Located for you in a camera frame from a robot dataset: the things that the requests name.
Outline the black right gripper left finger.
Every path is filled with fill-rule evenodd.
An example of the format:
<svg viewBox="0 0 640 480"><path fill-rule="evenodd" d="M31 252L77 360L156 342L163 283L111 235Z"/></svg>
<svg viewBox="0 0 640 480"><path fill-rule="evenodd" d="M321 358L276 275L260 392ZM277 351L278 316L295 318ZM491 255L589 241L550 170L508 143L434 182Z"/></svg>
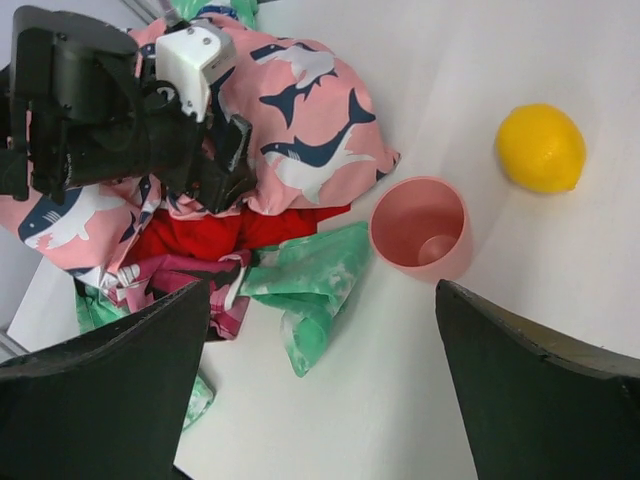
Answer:
<svg viewBox="0 0 640 480"><path fill-rule="evenodd" d="M4 479L183 479L175 466L209 324L188 286L1 365Z"/></svg>

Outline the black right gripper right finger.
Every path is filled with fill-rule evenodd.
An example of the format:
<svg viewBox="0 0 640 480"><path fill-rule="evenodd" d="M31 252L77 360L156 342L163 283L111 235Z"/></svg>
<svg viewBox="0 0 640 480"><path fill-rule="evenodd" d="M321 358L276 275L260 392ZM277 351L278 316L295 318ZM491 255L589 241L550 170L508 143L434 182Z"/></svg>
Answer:
<svg viewBox="0 0 640 480"><path fill-rule="evenodd" d="M448 280L436 319L479 478L638 478L638 359Z"/></svg>

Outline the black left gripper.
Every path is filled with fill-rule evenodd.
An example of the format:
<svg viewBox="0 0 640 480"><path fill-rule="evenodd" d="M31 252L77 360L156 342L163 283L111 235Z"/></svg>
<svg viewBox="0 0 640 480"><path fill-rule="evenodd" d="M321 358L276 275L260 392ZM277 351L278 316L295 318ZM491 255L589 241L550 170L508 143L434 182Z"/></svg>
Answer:
<svg viewBox="0 0 640 480"><path fill-rule="evenodd" d="M155 60L141 60L140 83L150 147L150 171L175 195L222 213L255 188L248 150L253 126L239 114L225 115L218 95L232 70L215 81L205 103L204 120L185 114L177 88L156 76Z"/></svg>

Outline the red cloth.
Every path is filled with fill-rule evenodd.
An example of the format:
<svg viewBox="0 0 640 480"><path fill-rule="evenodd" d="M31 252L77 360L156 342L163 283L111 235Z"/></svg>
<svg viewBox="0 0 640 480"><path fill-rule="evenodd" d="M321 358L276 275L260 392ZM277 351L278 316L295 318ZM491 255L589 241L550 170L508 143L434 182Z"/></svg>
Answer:
<svg viewBox="0 0 640 480"><path fill-rule="evenodd" d="M206 215L196 220L177 220L158 210L130 249L129 263L172 254L216 261L242 249L260 249L313 235L318 224L346 213L349 205L320 209L288 209L276 216L245 210L235 216Z"/></svg>

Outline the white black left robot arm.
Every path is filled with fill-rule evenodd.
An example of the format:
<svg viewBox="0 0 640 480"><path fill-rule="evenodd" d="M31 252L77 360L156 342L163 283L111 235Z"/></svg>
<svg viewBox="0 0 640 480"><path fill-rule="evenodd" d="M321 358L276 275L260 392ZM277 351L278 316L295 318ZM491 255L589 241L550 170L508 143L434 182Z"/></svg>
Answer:
<svg viewBox="0 0 640 480"><path fill-rule="evenodd" d="M69 273L128 314L1 365L5 479L180 479L174 463L210 333L232 335L250 257L162 255L122 266L163 192L212 213L254 187L252 126L227 121L214 155L214 88L232 38L211 21L165 14L144 57L98 19L22 6L1 73L1 192L27 246L68 248Z"/></svg>

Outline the pink shark print cloth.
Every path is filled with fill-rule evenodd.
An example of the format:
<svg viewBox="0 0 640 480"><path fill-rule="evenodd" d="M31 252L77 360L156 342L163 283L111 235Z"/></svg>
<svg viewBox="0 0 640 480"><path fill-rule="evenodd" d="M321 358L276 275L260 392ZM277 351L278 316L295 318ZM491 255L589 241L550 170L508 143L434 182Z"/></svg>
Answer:
<svg viewBox="0 0 640 480"><path fill-rule="evenodd" d="M202 18L238 50L236 66L213 89L214 116L239 114L254 128L249 164L257 184L231 214L342 207L393 168L398 154L382 140L364 82L326 46L253 31L211 8ZM57 267L107 287L161 204L179 221L205 215L147 175L83 187L62 206L40 194L3 198L1 225Z"/></svg>

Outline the blue cloth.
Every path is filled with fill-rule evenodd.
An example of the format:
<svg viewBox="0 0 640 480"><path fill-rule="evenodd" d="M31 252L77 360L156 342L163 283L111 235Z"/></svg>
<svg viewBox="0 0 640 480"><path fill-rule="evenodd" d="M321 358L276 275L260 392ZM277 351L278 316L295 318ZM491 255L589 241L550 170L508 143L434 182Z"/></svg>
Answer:
<svg viewBox="0 0 640 480"><path fill-rule="evenodd" d="M204 5L197 11L196 16L201 16L204 14L220 14L220 15L226 15L228 17L237 19L237 11L233 7L226 6L226 5L216 5L216 4Z"/></svg>

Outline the green white tie-dye cloth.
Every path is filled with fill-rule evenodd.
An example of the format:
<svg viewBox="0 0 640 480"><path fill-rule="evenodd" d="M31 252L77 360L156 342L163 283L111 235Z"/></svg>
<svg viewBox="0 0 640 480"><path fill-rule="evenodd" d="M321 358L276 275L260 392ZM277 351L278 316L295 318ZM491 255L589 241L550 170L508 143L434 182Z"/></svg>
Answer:
<svg viewBox="0 0 640 480"><path fill-rule="evenodd" d="M106 288L75 282L78 327L96 330L204 280L210 289L208 341L235 339L252 300L278 309L285 351L302 378L327 351L334 320L371 255L368 226L357 222L216 261L172 254L134 261Z"/></svg>

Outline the pink plastic cup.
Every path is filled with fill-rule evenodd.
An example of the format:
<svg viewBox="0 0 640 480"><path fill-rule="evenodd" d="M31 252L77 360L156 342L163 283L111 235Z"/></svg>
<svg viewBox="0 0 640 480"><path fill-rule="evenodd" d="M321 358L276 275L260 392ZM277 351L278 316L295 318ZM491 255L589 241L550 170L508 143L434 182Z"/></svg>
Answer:
<svg viewBox="0 0 640 480"><path fill-rule="evenodd" d="M369 237L382 260L428 283L460 278L472 260L466 203L437 177L412 177L385 192L372 211Z"/></svg>

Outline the yellow lemon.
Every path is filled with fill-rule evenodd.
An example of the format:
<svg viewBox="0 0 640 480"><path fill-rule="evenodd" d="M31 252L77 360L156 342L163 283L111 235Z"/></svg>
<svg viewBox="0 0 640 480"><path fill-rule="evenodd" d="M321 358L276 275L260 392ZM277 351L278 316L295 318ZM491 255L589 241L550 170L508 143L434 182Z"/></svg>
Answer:
<svg viewBox="0 0 640 480"><path fill-rule="evenodd" d="M538 194L573 190L587 158L585 140L573 120L544 103L514 108L497 130L495 147L507 178Z"/></svg>

